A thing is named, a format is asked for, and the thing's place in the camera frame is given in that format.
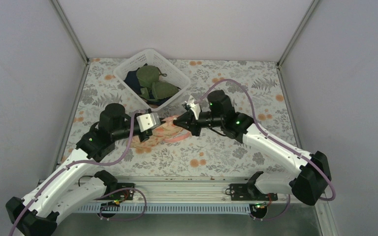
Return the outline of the peach floral mesh laundry bag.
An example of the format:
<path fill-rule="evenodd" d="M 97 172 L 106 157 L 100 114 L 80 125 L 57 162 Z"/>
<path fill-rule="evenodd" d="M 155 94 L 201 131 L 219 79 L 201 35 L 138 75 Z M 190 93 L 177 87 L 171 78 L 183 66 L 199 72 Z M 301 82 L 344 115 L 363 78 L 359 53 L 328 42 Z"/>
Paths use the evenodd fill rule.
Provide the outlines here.
<path fill-rule="evenodd" d="M 144 142 L 140 142 L 138 137 L 133 137 L 130 147 L 136 149 L 138 153 L 143 153 L 152 150 L 158 145 L 176 143 L 191 137 L 192 134 L 189 131 L 173 123 L 177 117 L 164 118 L 163 121 L 165 123 L 156 127 L 153 130 L 152 136 Z"/>

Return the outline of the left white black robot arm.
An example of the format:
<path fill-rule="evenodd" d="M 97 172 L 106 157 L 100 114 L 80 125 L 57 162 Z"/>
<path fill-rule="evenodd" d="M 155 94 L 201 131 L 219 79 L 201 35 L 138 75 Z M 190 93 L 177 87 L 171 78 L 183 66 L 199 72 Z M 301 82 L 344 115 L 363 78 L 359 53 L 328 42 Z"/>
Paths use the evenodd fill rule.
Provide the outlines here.
<path fill-rule="evenodd" d="M 11 223 L 10 235 L 50 236 L 57 226 L 91 200 L 111 199 L 117 194 L 117 179 L 99 171 L 83 186 L 69 188 L 96 166 L 119 163 L 128 152 L 133 136 L 146 141 L 159 125 L 151 110 L 126 114 L 123 105 L 112 103 L 100 113 L 99 121 L 82 136 L 69 157 L 38 187 L 22 198 L 12 197 L 5 205 Z"/>

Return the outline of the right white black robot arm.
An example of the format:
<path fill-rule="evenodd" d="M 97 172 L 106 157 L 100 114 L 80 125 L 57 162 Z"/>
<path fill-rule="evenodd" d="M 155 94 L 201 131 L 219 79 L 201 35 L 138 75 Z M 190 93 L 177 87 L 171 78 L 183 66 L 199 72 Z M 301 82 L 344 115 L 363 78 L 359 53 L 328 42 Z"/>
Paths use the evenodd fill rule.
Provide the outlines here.
<path fill-rule="evenodd" d="M 332 179 L 324 153 L 297 148 L 257 126 L 252 116 L 235 111 L 223 90 L 209 93 L 207 100 L 210 109 L 204 112 L 190 97 L 183 104 L 186 112 L 173 121 L 174 125 L 194 136 L 199 136 L 202 129 L 218 127 L 224 136 L 274 158 L 287 170 L 287 174 L 279 177 L 270 177 L 264 172 L 253 175 L 252 183 L 247 186 L 252 200 L 259 200 L 268 193 L 292 194 L 302 203 L 313 206 L 322 199 Z"/>

